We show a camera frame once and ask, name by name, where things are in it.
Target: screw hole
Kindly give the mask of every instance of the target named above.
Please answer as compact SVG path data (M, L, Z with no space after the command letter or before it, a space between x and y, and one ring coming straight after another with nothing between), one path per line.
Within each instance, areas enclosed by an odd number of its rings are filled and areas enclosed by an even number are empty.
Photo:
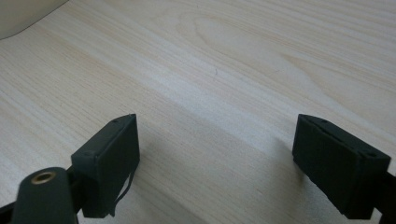
M32 178L32 184L34 184L34 185L45 184L45 183L51 181L51 179L53 179L53 177L55 177L55 176L56 176L55 172L44 172L44 173L38 174Z

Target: light wood grain surface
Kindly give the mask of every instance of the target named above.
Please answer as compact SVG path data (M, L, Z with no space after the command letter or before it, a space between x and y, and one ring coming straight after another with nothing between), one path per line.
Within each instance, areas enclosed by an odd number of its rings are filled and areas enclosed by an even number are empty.
M136 113L131 190L81 223L377 223L340 215L291 147L305 113L396 158L395 62L394 0L71 0L0 41L0 206Z

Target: black plastic part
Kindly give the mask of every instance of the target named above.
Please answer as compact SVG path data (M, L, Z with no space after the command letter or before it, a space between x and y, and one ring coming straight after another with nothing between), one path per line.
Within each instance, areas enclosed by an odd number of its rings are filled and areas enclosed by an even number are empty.
M71 189L72 199L73 199L73 209L75 213L82 208L82 206L87 202L87 197L85 196L85 190L82 178L76 178L74 174L73 166L67 169L67 175L69 178L69 186Z
M6 206L3 206L0 208L0 223L1 224L11 223L14 205L15 205L15 203L9 203Z
M87 198L84 217L114 216L117 197L128 176L132 181L139 158L136 115L113 119L72 155Z
M15 203L12 223L76 223L66 170L52 167L24 178Z
M327 120L299 115L294 161L349 219L370 219L390 157Z
M378 185L375 208L382 213L379 223L396 223L396 177L387 173Z

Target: table surface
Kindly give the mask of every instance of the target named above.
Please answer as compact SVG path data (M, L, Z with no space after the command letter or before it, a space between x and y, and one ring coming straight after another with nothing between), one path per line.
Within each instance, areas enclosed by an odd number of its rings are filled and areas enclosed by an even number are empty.
M293 163L297 116L396 158L395 62L393 0L69 1L0 41L0 205L136 114L131 190L81 223L352 223Z

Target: wooden table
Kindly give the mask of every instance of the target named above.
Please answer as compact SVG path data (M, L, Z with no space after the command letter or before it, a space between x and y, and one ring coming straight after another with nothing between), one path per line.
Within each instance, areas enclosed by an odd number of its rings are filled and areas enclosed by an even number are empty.
M340 215L291 148L305 113L396 158L395 62L392 0L69 1L0 41L0 205L136 113L131 190L81 223L377 223Z

